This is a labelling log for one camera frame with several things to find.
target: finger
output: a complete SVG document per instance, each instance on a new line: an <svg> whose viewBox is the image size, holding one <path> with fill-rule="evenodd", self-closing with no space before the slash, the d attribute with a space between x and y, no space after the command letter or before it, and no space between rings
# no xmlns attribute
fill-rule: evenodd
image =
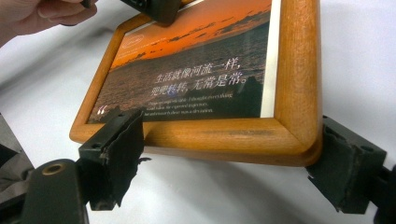
<svg viewBox="0 0 396 224"><path fill-rule="evenodd" d="M78 0L77 3L57 0L43 1L38 7L38 15L46 19L73 16L86 9L79 3L80 1Z"/></svg>
<svg viewBox="0 0 396 224"><path fill-rule="evenodd" d="M72 16L65 16L65 17L57 17L57 18L50 18L49 21L54 23L60 23L63 25L75 25L82 21L85 21L95 15L97 12L96 5L91 5L89 9L83 10L76 15Z"/></svg>
<svg viewBox="0 0 396 224"><path fill-rule="evenodd" d="M0 0L0 22L19 21L29 16L40 0Z"/></svg>

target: black plastic part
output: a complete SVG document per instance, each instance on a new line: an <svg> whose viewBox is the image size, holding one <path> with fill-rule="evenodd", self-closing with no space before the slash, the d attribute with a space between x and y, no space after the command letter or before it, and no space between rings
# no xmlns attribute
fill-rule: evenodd
<svg viewBox="0 0 396 224"><path fill-rule="evenodd" d="M0 203L0 224L21 223L21 214L26 194Z"/></svg>
<svg viewBox="0 0 396 224"><path fill-rule="evenodd" d="M119 114L79 148L83 194L92 210L112 210L115 203L120 206L143 149L141 110Z"/></svg>
<svg viewBox="0 0 396 224"><path fill-rule="evenodd" d="M387 153L330 118L323 123L323 152L308 178L337 211L364 214Z"/></svg>
<svg viewBox="0 0 396 224"><path fill-rule="evenodd" d="M7 161L9 161L9 159L17 154L18 153L16 151L0 144L0 167L2 167Z"/></svg>
<svg viewBox="0 0 396 224"><path fill-rule="evenodd" d="M396 166L390 171L383 168L375 178L375 187L369 195L371 201L378 207L375 214L375 224L396 223Z"/></svg>
<svg viewBox="0 0 396 224"><path fill-rule="evenodd" d="M181 0L121 0L130 7L145 13L153 20L170 25L174 22Z"/></svg>
<svg viewBox="0 0 396 224"><path fill-rule="evenodd" d="M88 223L73 161L51 161L33 172L21 220L29 224Z"/></svg>
<svg viewBox="0 0 396 224"><path fill-rule="evenodd" d="M85 8L90 8L90 7L91 7L91 0L82 0L81 4L82 4Z"/></svg>

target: sunset photo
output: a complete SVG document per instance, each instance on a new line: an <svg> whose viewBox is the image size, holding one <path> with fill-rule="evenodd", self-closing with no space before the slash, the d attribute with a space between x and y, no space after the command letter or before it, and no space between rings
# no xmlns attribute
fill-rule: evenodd
<svg viewBox="0 0 396 224"><path fill-rule="evenodd" d="M272 1L195 1L176 21L125 34L90 116L145 121L259 118Z"/></svg>

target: framed poster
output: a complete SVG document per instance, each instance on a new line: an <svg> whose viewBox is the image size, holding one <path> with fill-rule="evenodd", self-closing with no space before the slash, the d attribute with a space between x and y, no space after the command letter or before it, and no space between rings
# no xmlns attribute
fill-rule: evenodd
<svg viewBox="0 0 396 224"><path fill-rule="evenodd" d="M318 2L182 1L113 35L72 126L143 108L146 152L306 166L320 154Z"/></svg>

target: quotation mark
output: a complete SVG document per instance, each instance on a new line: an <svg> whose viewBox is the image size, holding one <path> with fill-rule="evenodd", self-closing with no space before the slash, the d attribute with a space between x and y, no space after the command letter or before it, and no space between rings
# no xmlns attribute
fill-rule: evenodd
<svg viewBox="0 0 396 224"><path fill-rule="evenodd" d="M106 109L107 105L102 105L101 107L99 107L98 109L98 115L102 115L105 114L105 109Z"/></svg>

